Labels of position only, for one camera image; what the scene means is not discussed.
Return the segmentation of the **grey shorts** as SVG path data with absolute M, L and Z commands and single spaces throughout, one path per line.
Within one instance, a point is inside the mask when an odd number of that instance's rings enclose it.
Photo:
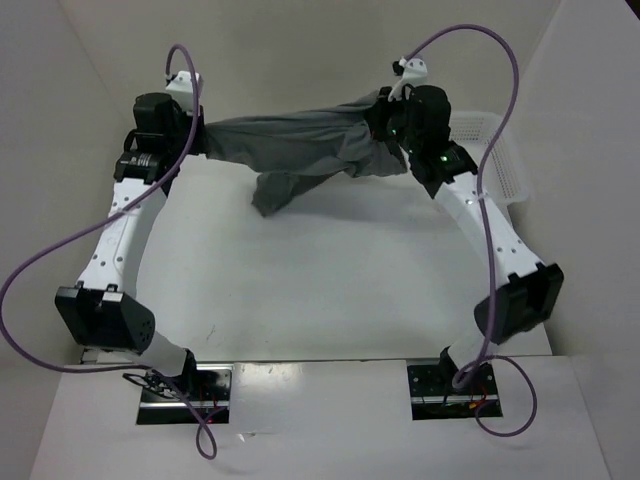
M 355 101 L 293 113 L 245 116 L 205 125 L 204 154 L 258 174 L 251 204 L 269 217 L 336 174 L 405 174 L 397 143 L 372 137 L 365 112 L 373 91 Z

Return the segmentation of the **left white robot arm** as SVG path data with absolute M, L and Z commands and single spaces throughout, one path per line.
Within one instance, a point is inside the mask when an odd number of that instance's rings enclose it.
M 115 164 L 109 215 L 91 260 L 75 285 L 61 287 L 55 306 L 77 344 L 115 352 L 164 377 L 185 400 L 200 385 L 194 354 L 156 329 L 154 314 L 136 298 L 141 260 L 179 165 L 192 150 L 199 104 L 190 94 L 147 93 L 136 98 L 136 127 Z

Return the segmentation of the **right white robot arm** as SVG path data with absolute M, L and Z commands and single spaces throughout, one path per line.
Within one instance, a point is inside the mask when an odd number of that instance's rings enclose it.
M 401 148 L 413 177 L 486 262 L 489 294 L 474 308 L 475 324 L 440 354 L 440 385 L 460 393 L 496 347 L 550 318 L 564 273 L 526 246 L 485 190 L 479 164 L 451 137 L 441 88 L 383 87 L 364 118 L 374 139 Z

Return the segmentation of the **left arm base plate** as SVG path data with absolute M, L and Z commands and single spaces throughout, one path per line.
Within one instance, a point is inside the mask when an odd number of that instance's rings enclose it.
M 201 363 L 199 380 L 185 397 L 208 424 L 228 424 L 230 413 L 232 364 Z M 196 418 L 178 395 L 153 374 L 125 373 L 123 377 L 140 387 L 138 425 L 196 424 Z

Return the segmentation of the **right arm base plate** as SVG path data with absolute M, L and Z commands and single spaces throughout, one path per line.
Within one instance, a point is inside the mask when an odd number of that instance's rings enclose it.
M 406 365 L 412 419 L 457 420 L 502 417 L 498 388 L 489 364 L 483 365 L 470 385 L 454 390 L 435 360 Z

